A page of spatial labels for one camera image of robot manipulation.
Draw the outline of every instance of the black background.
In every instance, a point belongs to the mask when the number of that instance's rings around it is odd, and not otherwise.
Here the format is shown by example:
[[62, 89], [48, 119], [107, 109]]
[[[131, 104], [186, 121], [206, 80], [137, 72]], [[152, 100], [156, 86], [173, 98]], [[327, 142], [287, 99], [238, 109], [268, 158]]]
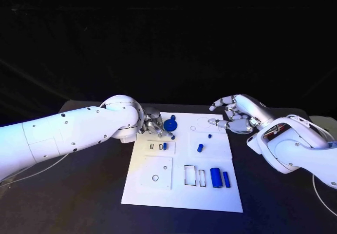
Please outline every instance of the black background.
[[116, 94], [209, 105], [245, 93], [270, 107], [335, 116], [333, 3], [178, 3], [5, 1], [2, 124]]

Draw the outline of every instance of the small blue block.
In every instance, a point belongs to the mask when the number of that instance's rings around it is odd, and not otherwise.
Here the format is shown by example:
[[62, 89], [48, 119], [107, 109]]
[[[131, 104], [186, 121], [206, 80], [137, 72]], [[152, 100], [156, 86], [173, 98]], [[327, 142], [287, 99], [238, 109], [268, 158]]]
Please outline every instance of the small blue block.
[[199, 145], [198, 152], [202, 153], [203, 144]]

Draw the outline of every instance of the table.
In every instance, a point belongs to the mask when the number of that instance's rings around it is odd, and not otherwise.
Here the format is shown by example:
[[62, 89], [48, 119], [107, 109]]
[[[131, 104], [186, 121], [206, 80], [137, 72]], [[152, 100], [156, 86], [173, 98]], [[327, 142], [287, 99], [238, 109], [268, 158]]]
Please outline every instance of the table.
[[[68, 101], [61, 112], [98, 102]], [[211, 113], [208, 106], [143, 104], [163, 112]], [[300, 109], [274, 108], [281, 117]], [[215, 114], [224, 114], [218, 108]], [[0, 199], [3, 233], [336, 233], [337, 218], [314, 194], [304, 169], [284, 175], [247, 146], [248, 135], [228, 132], [244, 213], [121, 204], [133, 143], [110, 139], [80, 152], [47, 172], [15, 183]], [[39, 163], [25, 175], [57, 160]], [[317, 181], [332, 209], [336, 194]]]

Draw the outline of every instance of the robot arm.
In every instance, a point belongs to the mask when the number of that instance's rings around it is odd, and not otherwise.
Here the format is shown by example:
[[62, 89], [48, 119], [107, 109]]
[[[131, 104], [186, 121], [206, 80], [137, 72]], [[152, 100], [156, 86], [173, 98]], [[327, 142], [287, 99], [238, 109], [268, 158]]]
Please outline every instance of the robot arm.
[[337, 145], [310, 128], [314, 124], [294, 115], [275, 118], [267, 106], [248, 95], [224, 97], [211, 111], [225, 104], [231, 121], [211, 119], [209, 123], [239, 134], [250, 134], [257, 127], [260, 132], [248, 138], [248, 146], [271, 166], [284, 174], [303, 167], [337, 189]]
[[[146, 125], [159, 123], [129, 96], [111, 97], [106, 107], [81, 108], [0, 128], [0, 181], [38, 162], [83, 150], [110, 137], [123, 143], [136, 141], [137, 132], [149, 130]], [[172, 136], [160, 123], [156, 126], [159, 136]]]

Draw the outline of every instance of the white board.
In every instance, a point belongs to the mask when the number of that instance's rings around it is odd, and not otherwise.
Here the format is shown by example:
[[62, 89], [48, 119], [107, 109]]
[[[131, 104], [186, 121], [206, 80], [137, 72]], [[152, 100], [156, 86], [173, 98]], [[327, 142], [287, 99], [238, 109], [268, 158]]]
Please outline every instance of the white board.
[[[222, 115], [162, 113], [163, 120], [170, 119], [172, 115], [176, 115], [178, 121], [178, 129], [173, 131], [175, 140], [169, 137], [159, 138], [150, 133], [137, 135], [121, 203], [242, 212], [228, 135], [225, 129], [208, 123], [211, 118], [224, 119]], [[159, 145], [165, 142], [170, 142], [170, 150], [157, 148], [155, 148], [156, 151], [150, 150], [152, 143]], [[199, 144], [205, 145], [202, 153], [198, 152]], [[169, 159], [172, 168], [162, 170], [166, 164], [170, 165]], [[185, 185], [186, 165], [196, 167], [196, 186]], [[214, 188], [211, 178], [214, 167], [228, 172], [231, 188], [225, 186], [219, 189]], [[205, 170], [206, 187], [201, 187], [199, 170]], [[157, 181], [153, 181], [155, 175], [159, 176]]]

